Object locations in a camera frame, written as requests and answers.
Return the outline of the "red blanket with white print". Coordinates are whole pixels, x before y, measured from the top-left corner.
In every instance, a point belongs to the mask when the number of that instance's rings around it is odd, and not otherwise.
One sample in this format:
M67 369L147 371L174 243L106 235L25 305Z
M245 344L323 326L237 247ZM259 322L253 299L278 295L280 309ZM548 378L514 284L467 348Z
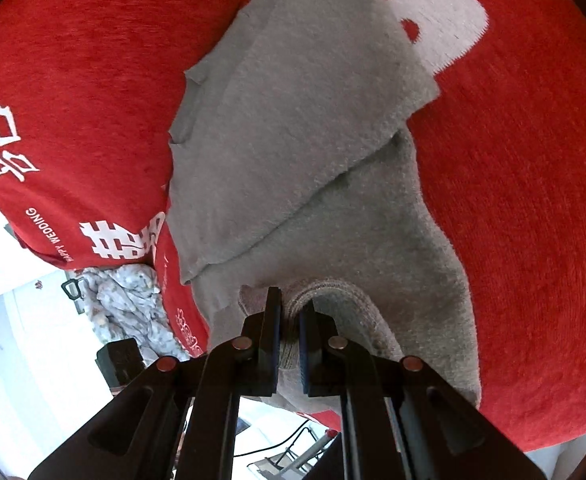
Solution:
M64 270L154 266L215 347L169 231L186 72L253 0L1 0L0 211ZM482 413L523 450L586 432L586 17L572 0L385 0L437 98L409 117L464 268Z

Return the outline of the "grey fleece garment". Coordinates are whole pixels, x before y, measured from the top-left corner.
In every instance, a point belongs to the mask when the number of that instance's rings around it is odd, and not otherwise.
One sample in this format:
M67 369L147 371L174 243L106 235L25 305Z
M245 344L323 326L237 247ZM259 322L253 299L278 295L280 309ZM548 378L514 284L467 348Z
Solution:
M374 356L425 359L481 397L464 268L422 198L407 122L437 98L385 0L253 0L186 72L167 223L211 344L283 296L275 394L302 390L304 304Z

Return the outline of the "white floral patterned cloth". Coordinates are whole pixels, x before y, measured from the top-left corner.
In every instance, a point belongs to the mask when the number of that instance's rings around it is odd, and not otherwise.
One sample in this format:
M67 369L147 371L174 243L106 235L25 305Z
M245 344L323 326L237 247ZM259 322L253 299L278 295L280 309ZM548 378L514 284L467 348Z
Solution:
M161 356L190 359L169 325L151 266L135 263L113 269L87 268L76 278L79 305L103 344L132 339L146 365Z

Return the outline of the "dark grey box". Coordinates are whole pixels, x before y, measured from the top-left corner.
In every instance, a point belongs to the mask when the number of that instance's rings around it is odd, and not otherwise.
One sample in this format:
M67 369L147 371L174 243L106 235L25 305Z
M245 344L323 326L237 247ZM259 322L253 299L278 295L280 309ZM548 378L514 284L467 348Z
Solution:
M145 368L138 344L133 338L104 344L96 352L95 364L110 390L126 387Z

